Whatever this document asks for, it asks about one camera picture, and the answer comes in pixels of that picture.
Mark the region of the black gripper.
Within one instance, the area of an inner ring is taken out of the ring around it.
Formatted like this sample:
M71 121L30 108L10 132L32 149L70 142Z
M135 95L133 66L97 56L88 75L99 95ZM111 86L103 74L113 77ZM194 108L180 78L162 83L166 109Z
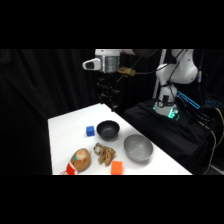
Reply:
M114 100L115 96L119 93L119 90L114 89L111 85L105 83L104 78L99 78L97 82L97 96L100 101L106 100L106 104L115 112L118 108L118 103L110 100Z

